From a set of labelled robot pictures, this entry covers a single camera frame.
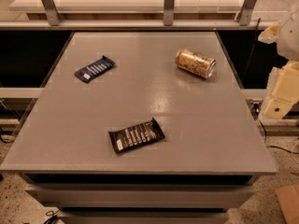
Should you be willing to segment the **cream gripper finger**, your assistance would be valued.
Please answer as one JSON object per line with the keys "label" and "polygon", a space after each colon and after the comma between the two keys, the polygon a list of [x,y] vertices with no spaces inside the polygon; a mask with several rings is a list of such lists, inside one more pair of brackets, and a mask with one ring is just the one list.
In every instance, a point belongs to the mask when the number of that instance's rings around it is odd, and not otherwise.
{"label": "cream gripper finger", "polygon": [[288,61],[282,68],[273,67],[261,106],[261,116],[282,119],[298,102],[299,62]]}
{"label": "cream gripper finger", "polygon": [[277,43],[279,40],[279,29],[281,21],[276,21],[270,26],[268,26],[264,31],[258,36],[258,40],[265,44]]}

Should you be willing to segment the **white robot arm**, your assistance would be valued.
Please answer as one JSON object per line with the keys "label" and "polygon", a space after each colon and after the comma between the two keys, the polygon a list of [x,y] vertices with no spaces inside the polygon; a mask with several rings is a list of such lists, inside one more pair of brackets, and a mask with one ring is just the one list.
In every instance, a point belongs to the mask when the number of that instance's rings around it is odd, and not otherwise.
{"label": "white robot arm", "polygon": [[281,68],[271,70],[260,113],[261,117],[282,119],[299,102],[299,2],[261,32],[258,40],[276,43],[278,55],[288,60]]}

